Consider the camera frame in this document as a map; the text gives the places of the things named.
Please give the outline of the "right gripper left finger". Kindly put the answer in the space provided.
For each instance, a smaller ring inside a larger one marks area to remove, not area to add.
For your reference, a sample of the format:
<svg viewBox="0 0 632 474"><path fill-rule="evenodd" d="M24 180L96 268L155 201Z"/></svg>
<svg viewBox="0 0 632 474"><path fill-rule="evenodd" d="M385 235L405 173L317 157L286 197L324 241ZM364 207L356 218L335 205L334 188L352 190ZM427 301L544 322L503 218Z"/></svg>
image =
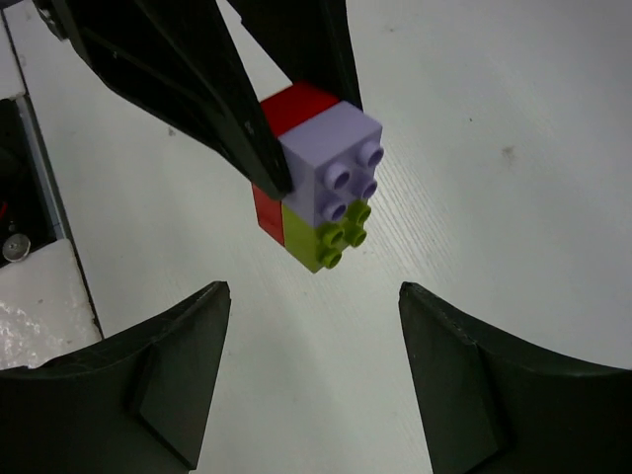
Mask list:
<svg viewBox="0 0 632 474"><path fill-rule="evenodd" d="M196 470L230 306L215 281L96 344L3 370L2 471Z"/></svg>

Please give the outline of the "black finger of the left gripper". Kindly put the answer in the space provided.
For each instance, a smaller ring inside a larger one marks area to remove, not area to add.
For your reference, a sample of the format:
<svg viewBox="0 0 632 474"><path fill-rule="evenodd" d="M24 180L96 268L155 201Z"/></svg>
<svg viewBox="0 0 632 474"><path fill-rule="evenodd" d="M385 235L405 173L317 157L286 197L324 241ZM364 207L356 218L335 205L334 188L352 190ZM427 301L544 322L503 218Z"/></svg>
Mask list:
<svg viewBox="0 0 632 474"><path fill-rule="evenodd" d="M362 107L344 0L241 0L230 5L291 82L306 82Z"/></svg>

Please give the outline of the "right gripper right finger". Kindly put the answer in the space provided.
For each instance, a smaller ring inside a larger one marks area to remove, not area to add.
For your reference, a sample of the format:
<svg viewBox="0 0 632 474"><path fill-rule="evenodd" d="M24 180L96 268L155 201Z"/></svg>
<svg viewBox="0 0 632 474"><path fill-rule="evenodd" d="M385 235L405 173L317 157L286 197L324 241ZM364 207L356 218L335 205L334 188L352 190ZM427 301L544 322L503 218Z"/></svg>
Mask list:
<svg viewBox="0 0 632 474"><path fill-rule="evenodd" d="M631 373L513 336L405 282L399 312L436 473L627 473Z"/></svg>

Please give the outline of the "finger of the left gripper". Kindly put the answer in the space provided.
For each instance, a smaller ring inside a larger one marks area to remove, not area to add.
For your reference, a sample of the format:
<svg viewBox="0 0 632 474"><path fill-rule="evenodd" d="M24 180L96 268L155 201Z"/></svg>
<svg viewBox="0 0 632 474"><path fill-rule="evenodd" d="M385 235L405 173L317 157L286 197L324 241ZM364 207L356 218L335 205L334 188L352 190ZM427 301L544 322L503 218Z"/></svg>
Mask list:
<svg viewBox="0 0 632 474"><path fill-rule="evenodd" d="M38 1L113 92L219 153L269 197L291 178L214 1Z"/></svg>

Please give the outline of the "purple lego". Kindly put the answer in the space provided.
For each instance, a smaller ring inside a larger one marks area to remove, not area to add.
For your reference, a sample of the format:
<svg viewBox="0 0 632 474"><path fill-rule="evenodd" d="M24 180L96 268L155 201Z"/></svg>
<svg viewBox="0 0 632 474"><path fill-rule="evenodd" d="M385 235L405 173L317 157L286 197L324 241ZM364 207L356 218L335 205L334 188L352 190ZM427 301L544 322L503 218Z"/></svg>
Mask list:
<svg viewBox="0 0 632 474"><path fill-rule="evenodd" d="M352 202L376 192L381 135L377 120L346 101L282 134L293 184L282 203L311 227L340 221Z"/></svg>

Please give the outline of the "green lego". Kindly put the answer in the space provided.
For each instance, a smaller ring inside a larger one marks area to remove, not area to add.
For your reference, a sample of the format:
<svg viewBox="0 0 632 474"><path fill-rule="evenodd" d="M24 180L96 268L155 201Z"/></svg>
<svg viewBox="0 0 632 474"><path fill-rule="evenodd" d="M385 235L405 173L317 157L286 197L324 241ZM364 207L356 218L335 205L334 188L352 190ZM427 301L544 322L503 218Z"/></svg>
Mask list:
<svg viewBox="0 0 632 474"><path fill-rule="evenodd" d="M334 268L347 248L357 248L366 239L364 224L371 207L364 200L352 202L340 222L319 227L311 227L284 204L280 208L285 250L312 274Z"/></svg>

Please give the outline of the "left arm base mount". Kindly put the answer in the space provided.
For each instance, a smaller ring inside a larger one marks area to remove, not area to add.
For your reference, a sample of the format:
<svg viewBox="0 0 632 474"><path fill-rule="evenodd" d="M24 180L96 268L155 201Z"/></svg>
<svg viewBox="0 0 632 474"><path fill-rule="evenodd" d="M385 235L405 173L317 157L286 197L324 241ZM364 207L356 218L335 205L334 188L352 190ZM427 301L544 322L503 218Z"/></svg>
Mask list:
<svg viewBox="0 0 632 474"><path fill-rule="evenodd" d="M70 236L27 97L1 101L1 265Z"/></svg>

